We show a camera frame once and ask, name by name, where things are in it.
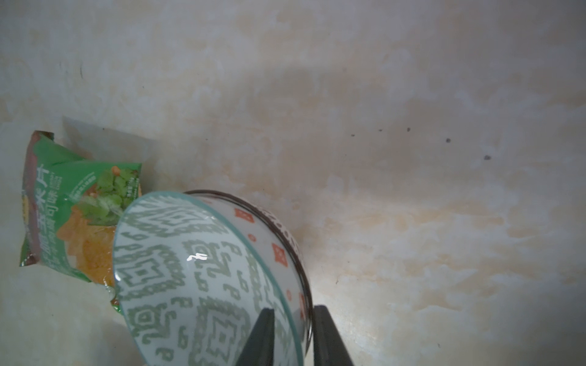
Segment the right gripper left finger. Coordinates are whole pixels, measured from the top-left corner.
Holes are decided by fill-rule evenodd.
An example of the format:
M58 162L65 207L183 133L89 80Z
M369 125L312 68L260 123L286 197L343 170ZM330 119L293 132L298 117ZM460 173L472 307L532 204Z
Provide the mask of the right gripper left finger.
M275 322L274 309L262 309L236 366L273 366Z

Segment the white lattice bowl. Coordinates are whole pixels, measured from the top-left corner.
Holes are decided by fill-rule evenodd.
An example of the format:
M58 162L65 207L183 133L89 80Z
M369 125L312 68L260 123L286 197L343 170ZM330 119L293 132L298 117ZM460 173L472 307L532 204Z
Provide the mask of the white lattice bowl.
M306 354L313 336L313 299L303 256L293 235L268 210L238 196L212 190L186 193L227 218L252 244L286 297Z

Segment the green patterned bowl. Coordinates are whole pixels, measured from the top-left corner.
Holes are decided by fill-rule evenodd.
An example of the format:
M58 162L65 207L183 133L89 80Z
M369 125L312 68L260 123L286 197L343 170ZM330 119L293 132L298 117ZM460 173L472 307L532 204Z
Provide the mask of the green patterned bowl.
M234 365L264 308L275 311L274 363L305 362L268 266L227 218L192 195L134 201L115 231L113 268L121 312L148 365Z

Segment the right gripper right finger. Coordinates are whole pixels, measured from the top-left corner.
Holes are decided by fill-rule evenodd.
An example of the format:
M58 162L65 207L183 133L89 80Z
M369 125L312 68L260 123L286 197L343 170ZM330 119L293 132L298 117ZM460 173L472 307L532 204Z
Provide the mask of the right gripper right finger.
M354 366L326 306L314 308L313 329L315 366Z

